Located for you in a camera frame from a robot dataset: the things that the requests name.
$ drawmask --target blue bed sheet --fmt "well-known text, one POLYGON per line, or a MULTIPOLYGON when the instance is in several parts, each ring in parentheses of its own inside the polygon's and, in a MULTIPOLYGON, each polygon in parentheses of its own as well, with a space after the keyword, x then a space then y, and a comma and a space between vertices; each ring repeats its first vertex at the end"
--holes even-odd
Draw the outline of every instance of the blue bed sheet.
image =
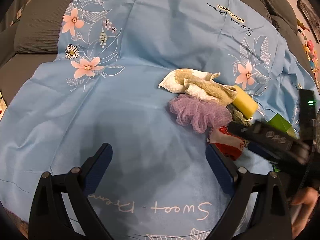
MULTIPOLYGON (((218 82, 238 83, 259 103, 255 118, 292 122, 298 84, 319 100, 284 38, 239 0, 73 0, 57 58, 0 122, 3 205, 28 221, 42 172, 68 172, 108 142, 113 160, 89 200, 112 236, 203 240, 230 199, 205 159, 206 134, 179 126, 168 111, 176 95, 157 88, 176 68, 221 72, 218 82)), ((237 165, 271 169, 249 151, 237 165)))

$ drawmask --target yellow block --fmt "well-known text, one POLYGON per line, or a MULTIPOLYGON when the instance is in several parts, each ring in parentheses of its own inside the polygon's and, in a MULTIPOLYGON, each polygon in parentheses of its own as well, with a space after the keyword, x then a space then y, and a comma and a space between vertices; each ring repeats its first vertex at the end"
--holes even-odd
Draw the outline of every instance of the yellow block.
POLYGON ((234 85, 238 93, 236 99, 232 102, 233 105, 247 118, 251 118, 258 108, 258 104, 240 87, 234 85))

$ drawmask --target metal screw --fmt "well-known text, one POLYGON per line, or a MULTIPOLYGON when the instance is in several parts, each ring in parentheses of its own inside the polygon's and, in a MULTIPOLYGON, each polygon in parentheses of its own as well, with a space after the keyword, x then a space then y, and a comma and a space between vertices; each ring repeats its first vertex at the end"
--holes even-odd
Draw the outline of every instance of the metal screw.
POLYGON ((273 177, 273 178, 276 178, 277 174, 274 171, 272 171, 272 172, 270 172, 270 176, 273 177))
POLYGON ((79 167, 73 167, 71 170, 72 173, 79 173, 79 171, 80 171, 79 167))
POLYGON ((247 173, 247 169, 246 169, 245 167, 240 167, 240 168, 238 169, 238 171, 239 171, 240 173, 242 173, 242 174, 247 173))
POLYGON ((44 173, 42 173, 42 178, 47 178, 49 177, 50 173, 48 171, 45 171, 44 173))

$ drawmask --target purple bath puff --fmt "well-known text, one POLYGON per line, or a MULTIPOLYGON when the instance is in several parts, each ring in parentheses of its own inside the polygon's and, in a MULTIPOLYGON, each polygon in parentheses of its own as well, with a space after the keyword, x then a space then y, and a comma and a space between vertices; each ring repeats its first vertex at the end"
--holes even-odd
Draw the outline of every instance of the purple bath puff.
POLYGON ((178 124, 185 126, 191 123, 198 133, 204 133, 208 126, 212 128, 227 126, 232 120, 231 113, 224 106, 186 94, 180 94, 170 100, 169 105, 170 112, 178 115, 178 124))

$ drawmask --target picture frame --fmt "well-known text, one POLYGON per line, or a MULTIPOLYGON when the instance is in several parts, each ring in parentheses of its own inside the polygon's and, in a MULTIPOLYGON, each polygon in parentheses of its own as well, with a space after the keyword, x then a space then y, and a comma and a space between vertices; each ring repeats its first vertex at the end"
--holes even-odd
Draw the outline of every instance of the picture frame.
POLYGON ((298 0, 297 7, 308 22, 317 43, 320 42, 320 18, 308 0, 298 0))

